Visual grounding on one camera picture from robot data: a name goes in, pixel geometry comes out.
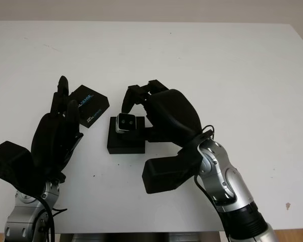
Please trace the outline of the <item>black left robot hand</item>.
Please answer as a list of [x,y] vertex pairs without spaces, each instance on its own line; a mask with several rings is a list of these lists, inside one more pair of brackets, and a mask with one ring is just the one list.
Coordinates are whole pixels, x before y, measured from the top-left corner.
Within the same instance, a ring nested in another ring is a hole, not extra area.
[[67,78],[61,76],[50,112],[41,118],[31,144],[34,166],[46,180],[65,182],[62,170],[83,137],[79,125],[78,103],[69,95]]

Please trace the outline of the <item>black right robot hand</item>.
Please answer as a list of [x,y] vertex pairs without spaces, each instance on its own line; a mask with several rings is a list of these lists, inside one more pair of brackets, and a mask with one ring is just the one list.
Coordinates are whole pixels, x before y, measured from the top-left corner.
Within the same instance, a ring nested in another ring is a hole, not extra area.
[[141,87],[128,87],[121,111],[128,114],[135,104],[143,105],[152,126],[127,131],[123,134],[125,139],[172,142],[185,147],[202,134],[201,122],[192,104],[180,91],[168,89],[158,80]]

